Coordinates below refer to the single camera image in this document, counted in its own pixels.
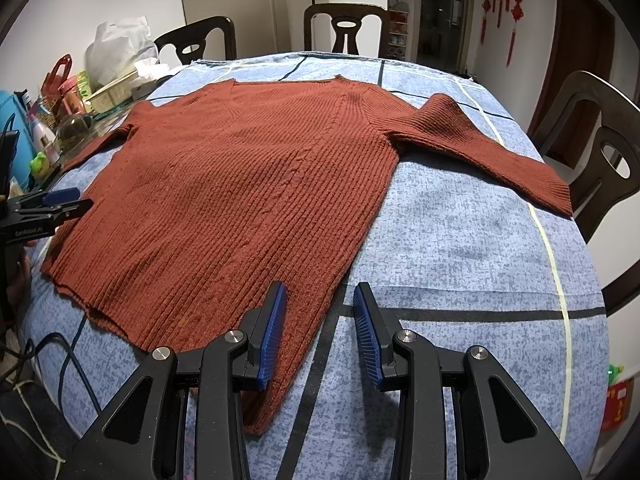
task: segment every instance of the green bottle cap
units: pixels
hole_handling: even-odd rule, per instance
[[[624,370],[625,367],[623,366],[615,366],[615,365],[609,365],[609,370],[607,371],[608,375],[609,375],[609,386],[611,386],[616,378],[622,373],[622,370]]]
[[[36,157],[31,162],[29,162],[29,168],[31,170],[31,173],[36,175],[37,173],[42,171],[42,168],[44,168],[44,165],[47,162],[48,162],[47,155],[45,155],[42,152],[38,152]]]

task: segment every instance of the black stripe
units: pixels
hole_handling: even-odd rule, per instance
[[[339,316],[353,317],[350,305],[340,305],[335,309]],[[387,308],[396,314],[398,319],[405,321],[432,321],[453,323],[509,323],[523,321],[544,321],[562,319],[559,310],[511,310],[496,312],[493,310],[431,310],[421,308]],[[604,307],[585,308],[583,310],[569,310],[569,319],[584,319],[587,317],[604,316]]]
[[[346,285],[341,285],[336,290],[332,306],[329,307],[329,311],[324,318],[318,344],[316,345],[316,352],[314,353],[314,360],[311,363],[309,375],[306,378],[305,389],[302,392],[298,412],[293,421],[287,448],[284,451],[276,480],[290,480],[296,471],[300,452],[305,443],[306,432],[309,429],[311,416],[316,406],[322,376],[324,376],[324,369],[326,368],[326,362],[329,358],[329,352],[331,351],[331,343],[334,340],[335,327],[338,325],[338,319],[340,318],[339,310],[343,307],[345,291]]]
[[[82,316],[80,320],[80,325],[78,325],[78,330],[76,331],[76,335],[74,336],[73,341],[71,342],[71,351],[76,349],[76,343],[80,339],[80,335],[82,333],[82,329],[84,328],[84,324],[86,323],[86,314]],[[58,409],[60,413],[64,415],[62,412],[62,386],[65,382],[65,372],[66,367],[69,366],[69,362],[71,361],[71,356],[69,354],[66,355],[65,361],[62,363],[62,367],[60,368],[60,377],[58,378]]]
[[[380,62],[380,72],[378,72],[378,86],[382,88],[382,73],[385,71],[385,60]]]
[[[391,94],[402,94],[402,95],[408,95],[408,96],[411,96],[411,97],[419,97],[420,99],[429,99],[427,96],[418,95],[418,94],[409,94],[408,92],[403,92],[402,90],[387,90],[387,92],[389,92]],[[476,110],[478,112],[480,111],[480,108],[476,108],[473,105],[469,105],[467,103],[462,103],[460,101],[456,101],[456,102],[461,106],[466,106],[468,108],[473,108],[473,110]],[[501,119],[507,119],[507,120],[515,122],[515,120],[512,117],[507,117],[506,115],[494,114],[493,112],[487,112],[486,110],[483,110],[483,112],[485,114],[491,115],[493,117],[500,117]]]
[[[307,57],[308,57],[308,55],[305,55],[305,57],[303,57],[303,58],[300,60],[300,62],[299,62],[295,67],[293,67],[293,70],[290,70],[289,72],[287,72],[284,76],[282,76],[280,79],[278,79],[278,81],[283,81],[283,80],[285,80],[287,77],[289,77],[291,74],[293,74],[297,69],[299,69],[299,68],[300,68],[300,65],[302,65],[302,64],[305,62],[305,60],[306,60],[306,58],[307,58]]]

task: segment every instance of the blue tablecloth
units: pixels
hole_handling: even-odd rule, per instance
[[[452,96],[476,126],[508,150],[540,160],[504,108],[481,85],[409,63],[301,53],[232,62],[196,62],[159,88],[155,105],[227,78],[276,81],[344,77],[379,84],[415,106],[435,92]],[[175,117],[180,125],[180,117]],[[59,187],[86,188],[111,152],[69,172]],[[142,353],[87,322],[57,295],[39,269],[36,247],[22,338],[57,331],[76,355],[102,405],[132,373]],[[200,255],[194,254],[194,265]],[[363,379],[350,309],[353,287],[367,281],[402,326],[435,345],[486,346],[546,418],[582,472],[598,436],[607,388],[608,339],[600,287],[572,220],[532,206],[463,162],[425,150],[407,153],[380,212],[344,278],[289,394],[260,438],[247,441],[254,480],[384,479],[394,451],[398,393],[380,394]],[[95,418],[65,354],[49,346],[38,360],[45,386],[83,433]],[[449,478],[456,477],[455,437],[447,399]],[[193,474],[193,413],[186,473]]]

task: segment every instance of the blue bag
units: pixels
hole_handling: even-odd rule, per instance
[[[11,129],[18,130],[20,136],[18,137],[14,164],[11,168],[11,176],[14,176],[20,187],[26,190],[29,184],[29,162],[35,156],[27,114],[14,94],[0,90],[0,133],[13,114],[15,114],[14,126]]]

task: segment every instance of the wooden chair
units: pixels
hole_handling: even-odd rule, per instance
[[[335,43],[332,52],[344,51],[344,37],[347,37],[347,54],[359,54],[356,44],[356,35],[362,26],[362,19],[370,14],[380,18],[380,44],[378,45],[378,57],[386,57],[386,48],[389,43],[389,30],[391,22],[386,9],[368,4],[315,4],[305,10],[304,36],[305,50],[311,50],[311,18],[316,14],[328,14],[331,16],[331,26],[335,31]],[[344,27],[339,23],[353,23],[353,27]]]
[[[531,140],[541,155],[560,134],[575,104],[588,99],[600,105],[602,126],[593,139],[589,161],[569,184],[575,222],[588,242],[604,215],[618,202],[640,190],[640,108],[615,87],[589,72],[573,72],[562,84],[551,108]],[[609,144],[624,157],[629,177],[622,177],[604,156]],[[640,294],[640,260],[603,290],[607,316]]]
[[[158,48],[158,52],[166,44],[175,45],[175,53],[180,62],[189,64],[191,61],[202,59],[207,44],[207,34],[215,28],[220,28],[225,35],[225,59],[236,59],[236,28],[231,18],[226,16],[212,16],[211,18],[205,18],[199,22],[176,28],[160,36],[154,43]],[[191,45],[197,45],[198,47],[191,52],[184,52]]]

